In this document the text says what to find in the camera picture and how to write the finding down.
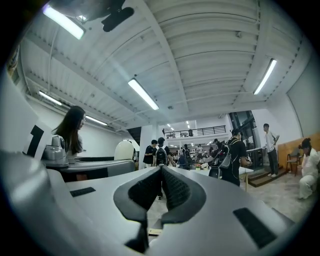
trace tiled floor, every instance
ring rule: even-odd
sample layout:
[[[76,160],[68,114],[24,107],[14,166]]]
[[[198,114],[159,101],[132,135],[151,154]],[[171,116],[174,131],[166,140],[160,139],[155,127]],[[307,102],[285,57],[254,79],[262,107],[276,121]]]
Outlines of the tiled floor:
[[[316,200],[316,195],[312,195],[306,200],[298,199],[300,179],[301,176],[295,177],[294,174],[288,173],[260,187],[249,185],[247,192],[254,198],[262,200],[269,207],[275,208],[294,222],[298,222],[308,213]],[[240,187],[245,189],[243,181],[241,181]],[[162,200],[156,199],[147,212],[148,227],[152,228],[162,214],[167,211],[166,196],[163,194]]]

